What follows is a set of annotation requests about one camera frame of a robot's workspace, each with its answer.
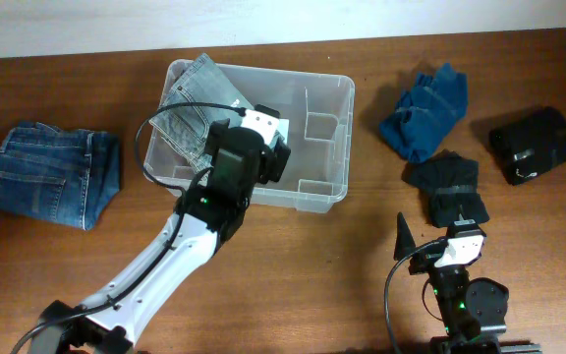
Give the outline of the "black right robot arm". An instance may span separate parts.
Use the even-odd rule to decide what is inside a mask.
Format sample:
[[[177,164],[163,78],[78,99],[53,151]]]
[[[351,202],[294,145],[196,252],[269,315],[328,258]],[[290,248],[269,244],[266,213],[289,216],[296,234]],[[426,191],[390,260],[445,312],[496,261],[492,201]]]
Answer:
[[[397,214],[396,265],[384,285],[384,313],[389,313],[389,285],[397,269],[408,264],[411,275],[425,274],[446,334],[429,342],[430,353],[540,353],[531,342],[506,342],[509,290],[490,278],[471,279],[467,267],[481,257],[486,234],[472,219],[459,218],[443,237],[418,246],[402,213]]]

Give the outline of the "dark blue jeans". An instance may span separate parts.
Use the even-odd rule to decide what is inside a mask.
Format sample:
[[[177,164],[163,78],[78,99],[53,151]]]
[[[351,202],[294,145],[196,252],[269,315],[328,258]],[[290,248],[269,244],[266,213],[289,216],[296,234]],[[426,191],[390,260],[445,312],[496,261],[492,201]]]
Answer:
[[[0,210],[90,230],[119,191],[111,133],[22,122],[0,146]]]

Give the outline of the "light blue jeans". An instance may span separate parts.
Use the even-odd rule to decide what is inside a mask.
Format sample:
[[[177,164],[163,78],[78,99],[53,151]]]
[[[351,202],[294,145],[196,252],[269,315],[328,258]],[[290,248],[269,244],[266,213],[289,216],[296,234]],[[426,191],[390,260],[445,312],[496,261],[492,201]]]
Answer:
[[[231,109],[253,107],[205,53],[187,66],[162,101],[164,106],[176,103],[178,108],[158,114],[150,124],[196,172],[210,165],[211,156],[204,152],[210,125],[227,120],[236,127],[242,117]]]

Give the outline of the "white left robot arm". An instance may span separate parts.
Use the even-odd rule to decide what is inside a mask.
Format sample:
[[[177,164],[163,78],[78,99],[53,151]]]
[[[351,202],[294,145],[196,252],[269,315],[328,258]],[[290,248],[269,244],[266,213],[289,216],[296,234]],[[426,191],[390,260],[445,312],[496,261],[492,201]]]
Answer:
[[[143,330],[178,286],[207,263],[241,227],[255,185],[276,182],[290,156],[287,120],[250,111],[240,126],[211,126],[212,166],[182,193],[156,238],[115,278],[69,307],[53,302],[14,347],[66,353],[89,345],[97,353],[131,353]]]

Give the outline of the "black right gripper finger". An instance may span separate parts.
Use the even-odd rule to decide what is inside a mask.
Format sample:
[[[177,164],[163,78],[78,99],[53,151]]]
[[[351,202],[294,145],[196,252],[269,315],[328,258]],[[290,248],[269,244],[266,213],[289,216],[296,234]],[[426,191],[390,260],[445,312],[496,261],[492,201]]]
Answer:
[[[452,237],[463,238],[478,235],[482,236],[482,230],[479,225],[473,219],[465,218],[459,212],[458,219],[452,223]]]
[[[397,214],[397,234],[393,259],[403,260],[409,253],[416,249],[412,232],[402,212]]]

